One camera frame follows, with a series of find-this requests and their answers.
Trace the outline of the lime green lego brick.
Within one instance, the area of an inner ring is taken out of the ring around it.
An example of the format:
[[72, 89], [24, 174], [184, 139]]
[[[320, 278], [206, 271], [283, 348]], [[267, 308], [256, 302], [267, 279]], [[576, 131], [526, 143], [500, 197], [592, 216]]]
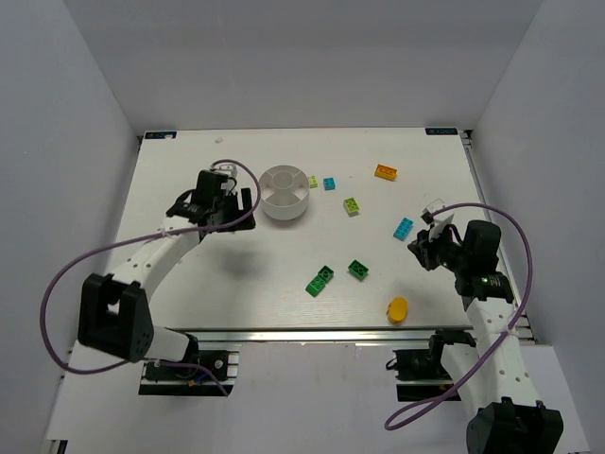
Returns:
[[357, 216], [360, 208], [355, 198], [348, 198], [343, 201], [343, 207], [348, 216]]

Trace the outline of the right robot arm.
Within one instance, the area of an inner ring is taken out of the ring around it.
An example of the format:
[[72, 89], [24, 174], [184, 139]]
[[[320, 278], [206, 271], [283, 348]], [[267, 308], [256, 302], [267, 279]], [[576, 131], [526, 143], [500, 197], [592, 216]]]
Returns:
[[454, 380], [469, 417], [470, 453], [552, 453], [563, 433], [558, 410], [533, 385], [513, 329], [516, 306], [508, 278], [497, 269], [501, 231], [484, 220], [468, 223], [457, 240], [448, 223], [434, 223], [408, 248], [427, 271], [454, 274], [455, 290], [473, 328], [437, 331], [432, 360]]

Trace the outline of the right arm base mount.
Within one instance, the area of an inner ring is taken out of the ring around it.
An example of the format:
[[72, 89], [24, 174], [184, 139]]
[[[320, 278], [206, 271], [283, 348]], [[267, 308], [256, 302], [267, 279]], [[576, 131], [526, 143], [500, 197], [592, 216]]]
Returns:
[[417, 402], [437, 397], [453, 386], [453, 379], [441, 365], [446, 345], [464, 344], [476, 347], [469, 332], [456, 329], [438, 329], [424, 349], [400, 349], [393, 352], [385, 367], [396, 373], [397, 400]]

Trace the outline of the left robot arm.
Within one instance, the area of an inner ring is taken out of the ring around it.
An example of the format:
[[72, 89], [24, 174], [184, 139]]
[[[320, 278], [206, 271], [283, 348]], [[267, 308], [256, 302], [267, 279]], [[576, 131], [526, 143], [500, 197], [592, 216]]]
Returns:
[[78, 342], [127, 362], [193, 363], [195, 338], [152, 321], [150, 300], [176, 265], [212, 233], [252, 230], [258, 199], [239, 188], [233, 162], [202, 170], [196, 186], [177, 197], [159, 233], [123, 264], [83, 283]]

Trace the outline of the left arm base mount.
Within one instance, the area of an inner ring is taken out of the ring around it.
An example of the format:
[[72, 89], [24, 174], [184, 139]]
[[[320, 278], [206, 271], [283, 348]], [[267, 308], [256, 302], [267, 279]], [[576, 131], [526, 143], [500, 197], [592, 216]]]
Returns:
[[200, 347], [191, 365], [146, 360], [139, 383], [142, 396], [227, 397], [237, 378], [239, 349]]

